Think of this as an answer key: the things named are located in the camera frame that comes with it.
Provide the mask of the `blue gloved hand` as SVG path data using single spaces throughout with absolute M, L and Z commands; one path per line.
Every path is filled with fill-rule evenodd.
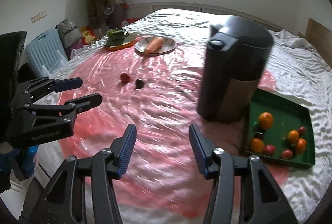
M 29 179 L 38 165 L 37 151 L 38 145 L 1 154 L 1 173 L 10 175 L 13 171 L 19 181 Z

